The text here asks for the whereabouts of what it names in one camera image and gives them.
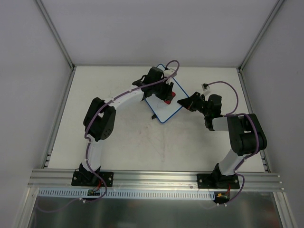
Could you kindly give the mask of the red bone-shaped eraser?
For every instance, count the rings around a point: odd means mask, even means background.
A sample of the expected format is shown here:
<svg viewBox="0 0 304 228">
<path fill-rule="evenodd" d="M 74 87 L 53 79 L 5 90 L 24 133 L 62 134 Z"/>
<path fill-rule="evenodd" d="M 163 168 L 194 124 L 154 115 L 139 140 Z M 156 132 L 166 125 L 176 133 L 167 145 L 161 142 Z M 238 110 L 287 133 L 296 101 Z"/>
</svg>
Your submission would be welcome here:
<svg viewBox="0 0 304 228">
<path fill-rule="evenodd" d="M 165 98 L 164 103 L 170 105 L 175 96 L 176 94 L 172 91 L 171 94 Z"/>
</svg>

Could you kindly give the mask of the blue framed whiteboard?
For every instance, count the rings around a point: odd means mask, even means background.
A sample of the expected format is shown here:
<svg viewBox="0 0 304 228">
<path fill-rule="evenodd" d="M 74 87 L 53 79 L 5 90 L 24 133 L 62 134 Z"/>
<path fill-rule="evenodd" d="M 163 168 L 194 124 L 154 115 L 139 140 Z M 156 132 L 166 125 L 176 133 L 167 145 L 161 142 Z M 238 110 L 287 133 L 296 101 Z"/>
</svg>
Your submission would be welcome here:
<svg viewBox="0 0 304 228">
<path fill-rule="evenodd" d="M 147 105 L 153 112 L 153 115 L 156 114 L 156 119 L 163 124 L 172 118 L 182 108 L 182 106 L 179 105 L 177 101 L 189 97 L 174 77 L 171 79 L 171 82 L 173 82 L 172 91 L 176 94 L 171 104 L 164 103 L 163 100 L 160 100 L 155 95 L 152 95 L 149 98 L 145 99 Z"/>
</svg>

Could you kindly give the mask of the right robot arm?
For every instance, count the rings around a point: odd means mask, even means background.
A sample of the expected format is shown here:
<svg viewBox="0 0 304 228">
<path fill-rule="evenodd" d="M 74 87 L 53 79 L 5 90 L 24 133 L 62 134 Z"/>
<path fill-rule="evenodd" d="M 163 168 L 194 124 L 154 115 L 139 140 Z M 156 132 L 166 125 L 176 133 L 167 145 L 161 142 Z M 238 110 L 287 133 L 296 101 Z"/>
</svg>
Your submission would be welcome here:
<svg viewBox="0 0 304 228">
<path fill-rule="evenodd" d="M 200 189 L 239 189 L 238 169 L 245 160 L 267 146 L 265 133 L 255 114 L 222 115 L 221 101 L 219 95 L 205 98 L 198 92 L 177 101 L 191 112 L 202 113 L 208 130 L 226 131 L 229 135 L 231 148 L 225 158 L 215 165 L 210 174 L 197 174 Z"/>
</svg>

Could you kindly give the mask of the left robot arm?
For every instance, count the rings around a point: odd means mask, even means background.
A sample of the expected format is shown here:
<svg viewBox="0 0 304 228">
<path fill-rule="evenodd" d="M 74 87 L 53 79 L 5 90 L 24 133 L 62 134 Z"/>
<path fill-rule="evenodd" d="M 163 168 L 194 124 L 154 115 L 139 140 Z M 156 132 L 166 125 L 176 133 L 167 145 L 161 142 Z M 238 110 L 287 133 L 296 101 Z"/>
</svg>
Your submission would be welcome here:
<svg viewBox="0 0 304 228">
<path fill-rule="evenodd" d="M 132 102 L 140 102 L 152 95 L 164 102 L 171 101 L 174 85 L 171 79 L 176 76 L 177 71 L 178 69 L 168 67 L 161 70 L 153 66 L 146 75 L 132 82 L 127 91 L 108 100 L 99 97 L 92 100 L 83 121 L 87 146 L 85 158 L 78 168 L 79 185 L 94 186 L 98 182 L 103 182 L 99 174 L 102 144 L 114 130 L 117 111 Z"/>
</svg>

